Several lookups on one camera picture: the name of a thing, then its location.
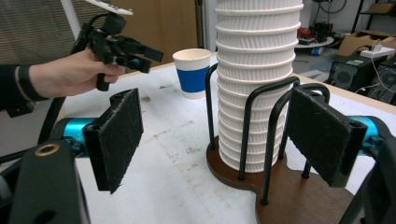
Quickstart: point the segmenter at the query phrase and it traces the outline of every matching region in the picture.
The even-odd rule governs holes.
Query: wooden base
[[[256,193],[258,223],[338,223],[347,210],[353,195],[346,189],[330,188],[319,175],[301,178],[302,171],[292,171],[287,159],[277,161],[272,168],[268,205],[262,205],[263,173],[246,173],[239,180],[239,172],[225,164],[219,156],[219,137],[216,148],[206,150],[206,160],[212,174],[222,183]]]

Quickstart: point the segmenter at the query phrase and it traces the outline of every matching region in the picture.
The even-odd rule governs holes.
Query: table surface
[[[216,62],[212,56],[211,64]],[[255,223],[256,195],[220,183],[208,170],[205,98],[182,96],[172,63],[153,68],[149,74],[123,76],[107,92],[95,90],[68,97],[64,115],[97,118],[108,109],[111,95],[133,88],[139,89],[145,132],[119,189],[114,194],[98,191],[90,160],[76,159],[92,223]],[[217,73],[211,78],[211,88],[217,135]],[[379,117],[396,135],[395,106],[329,89],[334,108],[345,115]],[[303,169],[304,158],[291,142],[286,153],[291,169]],[[373,164],[371,158],[359,156],[346,188],[355,193]]]

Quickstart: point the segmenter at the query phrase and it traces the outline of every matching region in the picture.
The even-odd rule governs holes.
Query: electronic equipment
[[[373,79],[372,84],[378,85],[371,88],[367,96],[390,105],[396,105],[396,57],[382,62],[377,71],[378,76]]]
[[[374,58],[372,61],[372,59],[358,54],[338,58],[332,63],[327,83],[344,90],[367,95],[368,91],[361,90],[361,88],[371,85],[375,77],[375,67],[385,59],[385,57]]]

